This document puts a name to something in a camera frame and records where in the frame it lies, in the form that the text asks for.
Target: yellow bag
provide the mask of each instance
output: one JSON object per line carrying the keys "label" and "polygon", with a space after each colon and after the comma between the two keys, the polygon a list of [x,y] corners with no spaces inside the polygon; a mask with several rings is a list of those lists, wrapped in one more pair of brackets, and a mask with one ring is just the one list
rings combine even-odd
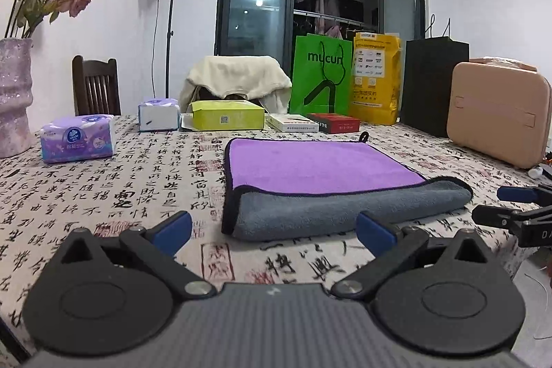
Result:
{"label": "yellow bag", "polygon": [[363,122],[393,125],[401,88],[401,40],[392,35],[357,33],[349,115]]}

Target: bag handle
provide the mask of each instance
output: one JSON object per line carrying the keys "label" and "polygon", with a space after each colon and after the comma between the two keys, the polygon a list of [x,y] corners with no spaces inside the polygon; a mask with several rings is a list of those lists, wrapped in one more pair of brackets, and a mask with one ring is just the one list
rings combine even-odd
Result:
{"label": "bag handle", "polygon": [[470,58],[470,63],[490,64],[492,66],[502,66],[504,68],[523,69],[531,72],[536,72],[536,67],[530,64],[525,64],[522,61],[512,60],[511,58],[502,57],[483,57]]}

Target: floor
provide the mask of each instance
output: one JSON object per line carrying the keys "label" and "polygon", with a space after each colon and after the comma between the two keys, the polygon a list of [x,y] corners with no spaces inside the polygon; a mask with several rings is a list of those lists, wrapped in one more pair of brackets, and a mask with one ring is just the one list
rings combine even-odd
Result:
{"label": "floor", "polygon": [[542,270],[551,255],[549,249],[540,249],[524,261],[514,278],[525,299],[526,317],[513,352],[533,368],[552,367],[552,290]]}

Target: tablecloth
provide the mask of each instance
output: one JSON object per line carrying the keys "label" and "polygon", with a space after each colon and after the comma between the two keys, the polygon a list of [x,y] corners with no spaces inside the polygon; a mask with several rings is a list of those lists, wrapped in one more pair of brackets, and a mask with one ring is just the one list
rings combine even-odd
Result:
{"label": "tablecloth", "polygon": [[[422,175],[456,176],[473,188],[473,201],[463,210],[414,222],[433,236],[451,237],[458,229],[474,227],[470,211],[478,204],[500,204],[499,186],[534,184],[523,170],[404,125],[363,124],[361,131],[369,132],[370,145]],[[358,133],[139,133],[136,116],[123,116],[116,120],[116,134],[117,155],[109,159],[46,165],[37,139],[20,156],[0,160],[0,316],[30,351],[21,307],[41,269],[75,227],[116,236],[130,226],[152,227],[187,210],[193,233],[177,261],[217,287],[231,281],[322,282],[330,287],[373,258],[354,233],[260,244],[220,233],[224,148],[231,138],[343,141],[358,140]],[[532,252],[518,248],[504,230],[475,229],[512,275]],[[5,350],[2,363],[15,364]]]}

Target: red box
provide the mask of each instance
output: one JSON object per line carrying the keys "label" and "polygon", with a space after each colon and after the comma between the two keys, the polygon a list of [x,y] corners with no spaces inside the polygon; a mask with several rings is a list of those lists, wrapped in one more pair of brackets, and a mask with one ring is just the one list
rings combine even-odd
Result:
{"label": "red box", "polygon": [[354,117],[342,116],[335,113],[311,113],[307,117],[318,122],[320,131],[328,135],[338,133],[357,133],[361,129],[361,121]]}

